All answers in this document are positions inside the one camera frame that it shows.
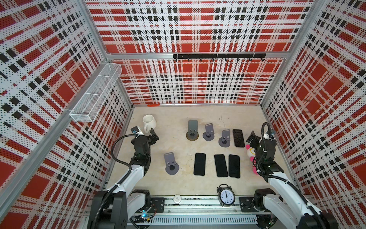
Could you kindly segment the black phone green edge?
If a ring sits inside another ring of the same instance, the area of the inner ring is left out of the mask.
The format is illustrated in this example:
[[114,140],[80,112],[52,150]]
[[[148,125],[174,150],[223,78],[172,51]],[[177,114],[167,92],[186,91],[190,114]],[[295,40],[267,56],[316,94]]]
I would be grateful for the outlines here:
[[245,140],[241,129],[233,129],[234,146],[237,148],[244,148]]

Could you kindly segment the black phone stand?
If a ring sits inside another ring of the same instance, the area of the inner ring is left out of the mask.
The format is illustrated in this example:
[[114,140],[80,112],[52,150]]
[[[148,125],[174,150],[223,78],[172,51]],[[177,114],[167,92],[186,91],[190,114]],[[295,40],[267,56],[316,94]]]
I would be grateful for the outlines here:
[[240,156],[238,155],[229,155],[229,169],[228,169],[229,177],[240,178]]

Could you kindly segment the black phone purple edge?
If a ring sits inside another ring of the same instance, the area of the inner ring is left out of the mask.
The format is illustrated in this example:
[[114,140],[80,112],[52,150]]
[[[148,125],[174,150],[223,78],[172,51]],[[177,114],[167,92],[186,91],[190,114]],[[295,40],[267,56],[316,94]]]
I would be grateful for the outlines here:
[[228,177],[226,158],[223,154],[214,155],[216,174],[218,177]]

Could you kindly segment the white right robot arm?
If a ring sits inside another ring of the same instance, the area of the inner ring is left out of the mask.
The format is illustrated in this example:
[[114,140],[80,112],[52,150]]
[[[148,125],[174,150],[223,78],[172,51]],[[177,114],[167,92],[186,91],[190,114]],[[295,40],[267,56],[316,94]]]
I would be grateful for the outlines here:
[[306,198],[275,162],[277,142],[273,131],[261,136],[252,132],[247,142],[255,153],[255,171],[271,186],[256,190],[252,205],[257,211],[270,211],[288,229],[338,228],[335,217]]

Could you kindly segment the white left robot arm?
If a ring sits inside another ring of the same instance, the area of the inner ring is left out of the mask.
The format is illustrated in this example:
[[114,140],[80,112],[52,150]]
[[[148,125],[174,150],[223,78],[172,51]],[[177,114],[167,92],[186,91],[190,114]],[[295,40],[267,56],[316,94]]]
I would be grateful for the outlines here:
[[[119,160],[114,153],[117,143],[126,137],[133,138],[131,144],[135,150],[129,163]],[[150,207],[150,192],[133,188],[146,175],[151,164],[151,145],[158,140],[159,137],[153,128],[150,135],[144,135],[140,134],[135,126],[131,134],[121,136],[113,143],[112,159],[127,166],[128,170],[112,187],[94,195],[87,228],[125,229],[128,220],[136,211]]]

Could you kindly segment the grey phone stand right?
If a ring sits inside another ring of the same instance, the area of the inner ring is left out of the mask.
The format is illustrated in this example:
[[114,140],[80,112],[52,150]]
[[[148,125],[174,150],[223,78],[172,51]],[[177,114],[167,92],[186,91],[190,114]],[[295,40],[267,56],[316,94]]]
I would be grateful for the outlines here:
[[222,136],[218,140],[219,146],[223,148],[228,148],[230,146],[231,141],[230,135],[231,135],[230,129],[223,130]]

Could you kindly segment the grey phone stand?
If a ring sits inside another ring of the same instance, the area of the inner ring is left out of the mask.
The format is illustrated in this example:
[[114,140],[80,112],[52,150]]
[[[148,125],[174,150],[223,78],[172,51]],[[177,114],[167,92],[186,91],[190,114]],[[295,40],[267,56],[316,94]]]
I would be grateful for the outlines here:
[[223,148],[228,148],[230,146],[231,141],[230,135],[231,135],[230,129],[223,130],[222,136],[218,140],[219,146]]
[[214,125],[212,123],[205,125],[205,132],[203,138],[206,141],[212,141],[214,139]]
[[165,159],[165,171],[169,175],[175,175],[179,171],[179,165],[175,160],[175,156],[173,152],[164,154]]

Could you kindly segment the grey phone stand front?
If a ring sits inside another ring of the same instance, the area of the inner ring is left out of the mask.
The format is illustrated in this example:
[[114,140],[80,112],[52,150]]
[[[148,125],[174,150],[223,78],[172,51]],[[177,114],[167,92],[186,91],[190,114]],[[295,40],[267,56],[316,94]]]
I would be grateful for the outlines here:
[[165,171],[169,175],[175,175],[179,171],[179,165],[175,160],[175,156],[173,152],[164,154],[165,159]]

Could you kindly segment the grey phone stand middle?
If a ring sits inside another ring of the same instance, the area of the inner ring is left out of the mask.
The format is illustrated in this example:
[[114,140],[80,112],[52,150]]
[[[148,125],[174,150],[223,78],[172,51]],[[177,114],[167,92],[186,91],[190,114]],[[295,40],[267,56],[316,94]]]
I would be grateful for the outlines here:
[[203,138],[206,141],[212,141],[214,139],[214,125],[212,123],[205,125],[205,132]]

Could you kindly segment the pink plush owl toy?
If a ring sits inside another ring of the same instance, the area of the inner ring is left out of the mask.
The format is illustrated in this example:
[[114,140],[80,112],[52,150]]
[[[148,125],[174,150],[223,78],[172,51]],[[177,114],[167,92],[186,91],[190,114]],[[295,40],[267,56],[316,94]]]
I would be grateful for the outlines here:
[[246,145],[247,149],[247,156],[249,157],[250,161],[252,162],[252,170],[253,173],[258,175],[256,165],[255,165],[255,151],[250,145]]

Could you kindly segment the white ceramic mug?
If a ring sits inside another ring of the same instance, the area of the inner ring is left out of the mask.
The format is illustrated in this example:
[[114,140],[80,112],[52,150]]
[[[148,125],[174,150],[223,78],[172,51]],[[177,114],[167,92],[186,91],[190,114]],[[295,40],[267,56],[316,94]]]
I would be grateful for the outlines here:
[[147,114],[143,117],[144,132],[149,133],[151,129],[155,129],[157,122],[152,114]]

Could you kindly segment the black alarm clock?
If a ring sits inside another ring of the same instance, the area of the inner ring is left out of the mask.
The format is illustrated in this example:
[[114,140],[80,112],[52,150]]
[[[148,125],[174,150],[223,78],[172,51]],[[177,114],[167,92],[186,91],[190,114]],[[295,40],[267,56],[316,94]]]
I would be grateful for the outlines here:
[[233,206],[236,200],[233,189],[227,184],[221,184],[217,188],[218,200],[223,208]]

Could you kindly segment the white round button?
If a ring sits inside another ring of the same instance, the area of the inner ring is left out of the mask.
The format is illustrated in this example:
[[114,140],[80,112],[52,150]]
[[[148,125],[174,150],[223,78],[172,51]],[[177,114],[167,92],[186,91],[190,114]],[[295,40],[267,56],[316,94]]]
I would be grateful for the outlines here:
[[181,195],[179,195],[179,194],[174,195],[174,197],[173,197],[173,202],[174,202],[175,204],[180,204],[180,203],[181,203],[181,201],[182,201],[182,196],[181,196]]

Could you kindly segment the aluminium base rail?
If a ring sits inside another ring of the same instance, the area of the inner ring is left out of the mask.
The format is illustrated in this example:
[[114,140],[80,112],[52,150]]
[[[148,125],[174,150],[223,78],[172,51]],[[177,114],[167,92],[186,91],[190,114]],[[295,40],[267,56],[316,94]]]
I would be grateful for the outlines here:
[[302,199],[286,203],[279,195],[238,196],[224,207],[218,196],[150,197],[144,193],[114,193],[103,201],[94,197],[89,229],[125,229],[129,225],[146,229],[153,225],[244,225],[268,229],[281,221],[287,229],[320,229],[322,211]]

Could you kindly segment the black wall hook rail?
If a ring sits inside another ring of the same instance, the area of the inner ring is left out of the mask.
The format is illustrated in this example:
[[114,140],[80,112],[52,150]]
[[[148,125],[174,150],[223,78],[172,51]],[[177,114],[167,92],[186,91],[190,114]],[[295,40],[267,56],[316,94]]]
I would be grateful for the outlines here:
[[240,54],[174,54],[173,59],[175,60],[192,60],[192,59],[260,59],[264,60],[266,53],[240,53]]

